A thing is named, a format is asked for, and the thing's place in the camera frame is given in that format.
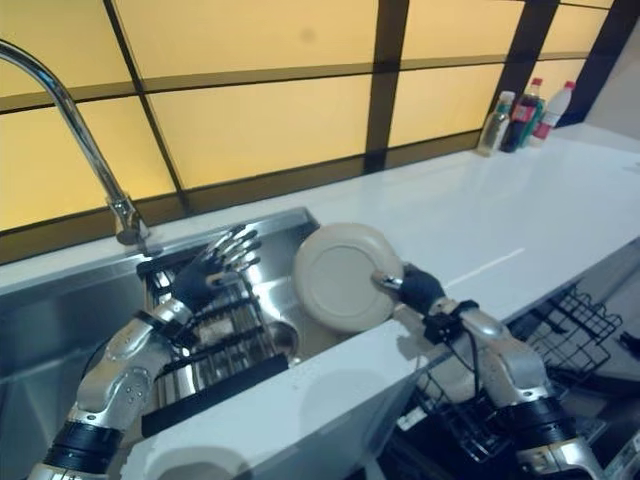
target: plastic bottle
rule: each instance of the plastic bottle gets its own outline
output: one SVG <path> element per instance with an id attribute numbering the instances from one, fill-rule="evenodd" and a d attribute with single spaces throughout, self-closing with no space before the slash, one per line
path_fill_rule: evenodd
<path id="1" fill-rule="evenodd" d="M 487 121 L 482 129 L 480 141 L 478 142 L 477 152 L 485 157 L 493 155 L 504 138 L 504 134 L 509 126 L 509 112 L 511 104 L 516 98 L 514 92 L 504 91 L 498 97 L 496 109 L 489 114 Z"/>
<path id="2" fill-rule="evenodd" d="M 529 137 L 533 134 L 533 131 L 540 123 L 540 119 L 542 118 L 542 114 L 544 113 L 544 99 L 538 98 L 538 104 L 536 105 L 536 111 L 531 117 L 531 120 L 527 123 L 527 126 L 524 127 L 522 131 L 522 135 L 520 135 L 520 140 L 518 141 L 518 148 L 522 148 L 527 145 Z"/>
<path id="3" fill-rule="evenodd" d="M 504 142 L 502 142 L 501 150 L 503 152 L 515 152 L 518 148 L 527 124 L 536 113 L 540 100 L 540 85 L 542 85 L 542 79 L 534 78 L 529 89 L 520 97 L 513 109 L 511 125 L 509 125 Z"/>
<path id="4" fill-rule="evenodd" d="M 575 82 L 566 82 L 564 88 L 551 98 L 547 105 L 547 111 L 544 112 L 540 123 L 529 139 L 529 144 L 538 147 L 544 143 L 551 129 L 556 126 L 564 112 L 567 111 L 574 88 L 576 88 Z"/>

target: chrome faucet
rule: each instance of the chrome faucet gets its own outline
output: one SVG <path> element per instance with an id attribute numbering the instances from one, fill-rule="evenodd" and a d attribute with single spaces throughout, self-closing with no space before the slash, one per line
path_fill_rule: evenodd
<path id="1" fill-rule="evenodd" d="M 0 39 L 0 58 L 20 67 L 49 92 L 71 129 L 71 133 L 78 141 L 91 169 L 107 193 L 107 205 L 116 217 L 116 238 L 123 245 L 138 245 L 143 252 L 146 252 L 144 239 L 149 236 L 149 229 L 133 206 L 129 195 L 120 188 L 78 107 L 62 82 L 38 59 L 2 39 Z"/>

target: bottle cap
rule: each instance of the bottle cap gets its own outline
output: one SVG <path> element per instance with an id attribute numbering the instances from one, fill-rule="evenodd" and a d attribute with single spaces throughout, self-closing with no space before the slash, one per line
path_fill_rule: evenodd
<path id="1" fill-rule="evenodd" d="M 515 92 L 512 92 L 510 90 L 504 90 L 504 91 L 500 92 L 500 101 L 501 102 L 513 102 L 513 100 L 515 98 L 516 98 Z"/>

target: wire dish rack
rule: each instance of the wire dish rack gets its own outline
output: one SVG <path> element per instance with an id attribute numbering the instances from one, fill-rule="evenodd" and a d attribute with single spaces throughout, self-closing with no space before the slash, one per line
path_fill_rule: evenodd
<path id="1" fill-rule="evenodd" d="M 594 304 L 588 294 L 578 292 L 574 285 L 512 321 L 509 329 L 540 354 L 547 366 L 551 387 L 562 397 L 609 360 L 611 355 L 603 342 L 622 323 L 619 315 L 608 313 L 602 304 Z M 471 373 L 475 377 L 475 366 L 464 360 L 464 352 L 449 349 L 449 359 L 457 357 L 458 368 L 466 370 L 457 374 L 469 376 Z M 453 398 L 451 389 L 443 383 L 444 377 L 437 373 L 445 361 L 433 365 L 422 376 L 414 400 L 427 415 L 440 416 L 471 458 L 478 463 L 485 462 L 498 455 L 509 442 L 492 430 L 495 409 L 483 391 L 461 403 Z M 449 370 L 448 374 L 455 376 L 456 372 Z"/>
<path id="2" fill-rule="evenodd" d="M 175 276 L 198 251 L 138 271 L 148 310 L 170 297 Z M 212 296 L 214 300 L 184 327 L 195 334 L 195 345 L 176 347 L 173 361 L 156 378 L 149 410 L 142 417 L 145 437 L 288 368 L 286 351 L 274 343 L 273 332 L 281 322 L 265 321 L 244 274 L 225 277 Z"/>
<path id="3" fill-rule="evenodd" d="M 186 396 L 274 357 L 276 349 L 258 299 L 242 276 L 220 288 L 217 298 L 193 319 L 200 342 L 183 349 L 156 379 L 157 406 Z"/>

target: white countertop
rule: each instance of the white countertop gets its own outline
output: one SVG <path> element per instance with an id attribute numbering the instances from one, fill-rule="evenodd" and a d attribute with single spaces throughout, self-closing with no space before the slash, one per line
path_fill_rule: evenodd
<path id="1" fill-rule="evenodd" d="M 506 318 L 640 235 L 639 162 L 640 142 L 582 124 L 554 132 L 542 149 L 489 159 L 456 153 L 153 232 L 168 241 L 304 206 L 322 224 L 380 229 L 451 296 Z M 5 265 L 0 292 L 122 255 L 108 238 Z"/>
<path id="2" fill-rule="evenodd" d="M 568 127 L 539 150 L 490 159 L 457 153 L 173 222 L 154 234 L 175 239 L 299 206 L 322 224 L 378 228 L 449 296 L 473 298 L 505 319 L 640 234 L 640 142 Z M 0 267 L 0 291 L 122 255 L 121 248 L 105 239 Z M 161 432 L 135 447 L 125 480 L 157 478 L 181 462 L 208 460 L 237 472 L 294 455 L 301 439 L 330 432 L 329 424 L 339 429 L 336 419 L 359 421 L 365 401 L 410 381 L 420 355 L 401 348 L 403 337 L 404 325 L 391 320 Z"/>

